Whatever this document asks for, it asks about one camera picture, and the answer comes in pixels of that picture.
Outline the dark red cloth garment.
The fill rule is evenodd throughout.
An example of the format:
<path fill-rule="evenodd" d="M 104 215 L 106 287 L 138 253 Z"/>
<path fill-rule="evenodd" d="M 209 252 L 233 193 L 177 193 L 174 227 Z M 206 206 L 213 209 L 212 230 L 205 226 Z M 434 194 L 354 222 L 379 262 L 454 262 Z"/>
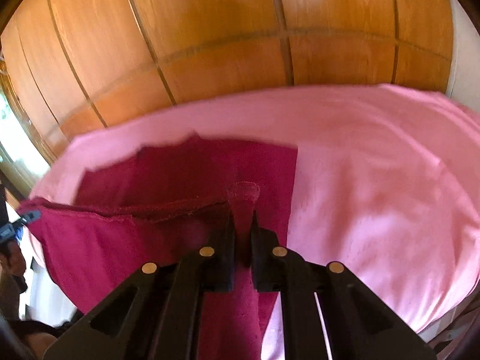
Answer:
<path fill-rule="evenodd" d="M 19 209 L 40 211 L 29 230 L 47 271 L 88 312 L 143 264 L 164 267 L 205 246 L 229 217 L 238 250 L 253 213 L 284 241 L 296 162 L 287 146 L 191 136 L 86 172 L 71 203 L 34 197 Z"/>

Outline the wooden framed window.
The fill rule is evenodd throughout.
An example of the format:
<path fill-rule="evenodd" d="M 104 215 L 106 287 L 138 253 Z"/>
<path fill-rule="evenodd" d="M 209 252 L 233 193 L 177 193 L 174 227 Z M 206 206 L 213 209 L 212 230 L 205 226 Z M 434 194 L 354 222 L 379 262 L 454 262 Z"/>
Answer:
<path fill-rule="evenodd" d="M 22 107 L 1 64 L 1 172 L 26 197 L 47 174 L 55 155 L 41 139 Z"/>

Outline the pink bed sheet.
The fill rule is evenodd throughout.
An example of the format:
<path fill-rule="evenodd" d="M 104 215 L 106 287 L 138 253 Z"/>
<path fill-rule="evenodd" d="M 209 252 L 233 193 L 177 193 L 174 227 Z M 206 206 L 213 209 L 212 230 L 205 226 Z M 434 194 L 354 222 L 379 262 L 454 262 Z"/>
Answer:
<path fill-rule="evenodd" d="M 297 151 L 287 237 L 344 264 L 420 332 L 479 286 L 479 115 L 395 85 L 304 86 L 191 102 L 75 139 L 30 198 L 72 203 L 86 172 L 189 137 Z M 234 283 L 202 300 L 195 359 L 287 359 L 281 298 L 258 292 L 249 240 Z"/>

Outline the orange wooden wardrobe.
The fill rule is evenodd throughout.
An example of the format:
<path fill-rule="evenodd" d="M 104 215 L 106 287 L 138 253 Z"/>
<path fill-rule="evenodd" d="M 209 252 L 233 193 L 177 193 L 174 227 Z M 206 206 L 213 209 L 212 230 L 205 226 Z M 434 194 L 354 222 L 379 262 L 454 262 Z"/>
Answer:
<path fill-rule="evenodd" d="M 449 0 L 18 0 L 2 79 L 48 159 L 75 137 L 257 89 L 391 83 L 444 91 Z"/>

